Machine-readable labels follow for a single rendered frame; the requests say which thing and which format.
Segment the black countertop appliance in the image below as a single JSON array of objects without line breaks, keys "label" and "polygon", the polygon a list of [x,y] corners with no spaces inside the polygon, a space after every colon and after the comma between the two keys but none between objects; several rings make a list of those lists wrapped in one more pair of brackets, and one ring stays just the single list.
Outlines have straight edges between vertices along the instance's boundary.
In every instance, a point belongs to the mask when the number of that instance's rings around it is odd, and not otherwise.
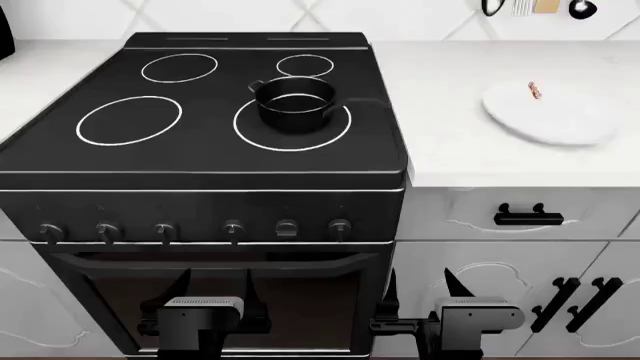
[{"label": "black countertop appliance", "polygon": [[0,61],[16,52],[15,39],[10,23],[2,5],[0,5]]}]

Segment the white drawer front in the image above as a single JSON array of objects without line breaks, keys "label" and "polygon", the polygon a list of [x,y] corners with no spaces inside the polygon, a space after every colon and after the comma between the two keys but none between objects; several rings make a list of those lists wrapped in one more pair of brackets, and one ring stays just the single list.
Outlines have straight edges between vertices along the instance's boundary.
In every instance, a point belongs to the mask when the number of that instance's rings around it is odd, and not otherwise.
[{"label": "white drawer front", "polygon": [[[498,225],[512,213],[543,211],[563,216],[560,225]],[[640,188],[408,188],[396,239],[615,239],[640,212]]]}]

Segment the black cooking pot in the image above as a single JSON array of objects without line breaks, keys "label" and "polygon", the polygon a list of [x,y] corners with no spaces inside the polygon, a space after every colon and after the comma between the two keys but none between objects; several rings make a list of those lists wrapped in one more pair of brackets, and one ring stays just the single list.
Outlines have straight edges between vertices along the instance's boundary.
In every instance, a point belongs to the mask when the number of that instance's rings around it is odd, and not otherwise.
[{"label": "black cooking pot", "polygon": [[379,98],[338,98],[335,86],[316,77],[278,77],[248,85],[257,104],[260,119],[286,134],[307,134],[324,128],[332,113],[350,103],[371,103],[389,108]]}]

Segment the white round plate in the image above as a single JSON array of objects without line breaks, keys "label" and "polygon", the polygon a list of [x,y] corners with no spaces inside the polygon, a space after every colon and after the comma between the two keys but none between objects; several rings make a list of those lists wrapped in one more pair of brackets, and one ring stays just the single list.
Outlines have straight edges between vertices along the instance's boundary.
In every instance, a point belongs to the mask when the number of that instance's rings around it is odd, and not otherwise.
[{"label": "white round plate", "polygon": [[542,94],[536,100],[528,83],[495,83],[482,94],[482,105],[495,122],[512,134],[550,146],[598,146],[619,129],[614,101],[570,83],[534,82]]}]

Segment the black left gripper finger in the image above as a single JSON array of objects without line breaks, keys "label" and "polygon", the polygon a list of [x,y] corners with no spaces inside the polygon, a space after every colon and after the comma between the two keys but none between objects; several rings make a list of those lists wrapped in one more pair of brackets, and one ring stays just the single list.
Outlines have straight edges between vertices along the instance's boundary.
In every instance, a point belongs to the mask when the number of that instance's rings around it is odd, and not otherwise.
[{"label": "black left gripper finger", "polygon": [[170,300],[185,296],[191,280],[191,269],[186,269],[176,281],[173,282],[163,293],[152,299],[148,299],[140,304],[141,311],[155,311],[161,308]]},{"label": "black left gripper finger", "polygon": [[267,305],[262,302],[255,290],[251,270],[246,271],[246,291],[245,291],[245,311],[244,319],[249,321],[269,320]]}]

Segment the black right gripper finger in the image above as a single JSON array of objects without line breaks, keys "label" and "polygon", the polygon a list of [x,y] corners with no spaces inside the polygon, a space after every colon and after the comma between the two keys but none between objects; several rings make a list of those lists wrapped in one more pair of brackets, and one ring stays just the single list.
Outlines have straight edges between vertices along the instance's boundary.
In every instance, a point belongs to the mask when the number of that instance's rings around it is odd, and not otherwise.
[{"label": "black right gripper finger", "polygon": [[470,298],[474,296],[448,268],[444,269],[444,278],[450,297]]},{"label": "black right gripper finger", "polygon": [[395,269],[391,270],[389,284],[381,302],[376,305],[376,318],[397,318],[400,303],[397,297],[397,282]]}]

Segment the white cabinet door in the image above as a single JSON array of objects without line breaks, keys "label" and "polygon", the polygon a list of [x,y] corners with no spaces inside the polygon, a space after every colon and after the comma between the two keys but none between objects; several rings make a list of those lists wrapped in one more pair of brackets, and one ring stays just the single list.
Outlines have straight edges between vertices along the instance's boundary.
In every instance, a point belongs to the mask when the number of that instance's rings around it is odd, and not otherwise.
[{"label": "white cabinet door", "polygon": [[621,287],[577,331],[590,356],[640,357],[640,242],[612,242],[583,275],[587,298],[593,281],[619,278]]},{"label": "white cabinet door", "polygon": [[601,242],[401,242],[393,268],[399,314],[427,317],[448,296],[450,271],[475,296],[499,296],[535,319],[557,293],[556,278],[577,278],[604,248]]},{"label": "white cabinet door", "polygon": [[0,242],[0,357],[123,354],[27,242]]}]

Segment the black electric stove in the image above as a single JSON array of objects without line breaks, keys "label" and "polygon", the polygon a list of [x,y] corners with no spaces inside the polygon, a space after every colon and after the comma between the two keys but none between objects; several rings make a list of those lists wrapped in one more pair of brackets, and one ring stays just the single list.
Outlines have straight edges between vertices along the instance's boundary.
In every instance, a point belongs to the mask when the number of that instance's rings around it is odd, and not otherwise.
[{"label": "black electric stove", "polygon": [[[369,320],[383,297],[407,182],[393,110],[350,103],[318,131],[266,125],[248,85],[316,77],[338,98],[390,103],[360,32],[138,32],[0,143],[0,210],[123,356],[157,360],[140,335],[141,302],[183,271],[87,271],[53,254],[377,254],[349,272],[251,271],[272,323],[229,335],[220,360],[369,360]],[[335,242],[330,221],[351,222]],[[295,238],[276,223],[297,221]],[[225,221],[246,236],[228,242]],[[96,225],[116,224],[104,244]],[[163,245],[156,224],[178,227]],[[64,227],[48,245],[40,224]],[[191,269],[187,296],[245,296],[245,272]]]}]

